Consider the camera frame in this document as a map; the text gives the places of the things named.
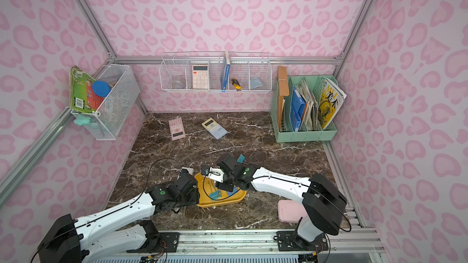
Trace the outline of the blue binder clip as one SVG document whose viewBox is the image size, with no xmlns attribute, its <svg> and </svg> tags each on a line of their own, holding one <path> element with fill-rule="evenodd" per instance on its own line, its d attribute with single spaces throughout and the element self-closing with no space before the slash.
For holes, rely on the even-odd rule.
<svg viewBox="0 0 468 263">
<path fill-rule="evenodd" d="M 239 190 L 240 190 L 239 188 L 235 188 L 233 191 L 227 192 L 227 195 L 231 197 L 235 195 Z"/>
</svg>

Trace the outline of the yellow plastic storage box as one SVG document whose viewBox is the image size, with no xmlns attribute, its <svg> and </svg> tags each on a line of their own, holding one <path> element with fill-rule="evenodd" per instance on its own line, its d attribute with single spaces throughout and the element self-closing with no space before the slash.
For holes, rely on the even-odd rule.
<svg viewBox="0 0 468 263">
<path fill-rule="evenodd" d="M 239 187 L 234 187 L 233 191 L 224 191 L 215 186 L 215 181 L 205 178 L 200 173 L 195 175 L 198 182 L 198 190 L 200 193 L 198 207 L 209 208 L 221 205 L 228 205 L 241 202 L 247 192 Z"/>
</svg>

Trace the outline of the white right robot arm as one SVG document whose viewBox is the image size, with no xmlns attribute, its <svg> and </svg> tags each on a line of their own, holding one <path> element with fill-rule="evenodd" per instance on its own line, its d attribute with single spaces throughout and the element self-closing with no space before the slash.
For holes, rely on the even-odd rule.
<svg viewBox="0 0 468 263">
<path fill-rule="evenodd" d="M 307 215 L 300 219 L 294 240 L 309 244 L 321 235 L 336 236 L 342 221 L 347 198 L 322 174 L 311 178 L 279 174 L 250 163 L 240 163 L 230 154 L 222 155 L 217 167 L 204 166 L 201 175 L 227 192 L 239 188 L 275 194 L 302 204 Z"/>
</svg>

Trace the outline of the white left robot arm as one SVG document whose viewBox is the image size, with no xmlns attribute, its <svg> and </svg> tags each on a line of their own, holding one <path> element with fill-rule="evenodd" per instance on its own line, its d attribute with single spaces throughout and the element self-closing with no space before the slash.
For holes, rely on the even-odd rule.
<svg viewBox="0 0 468 263">
<path fill-rule="evenodd" d="M 197 180 L 182 170 L 179 178 L 155 185 L 104 211 L 74 219 L 58 218 L 37 248 L 42 263 L 92 263 L 115 253 L 166 252 L 168 243 L 151 221 L 164 211 L 199 203 Z"/>
</svg>

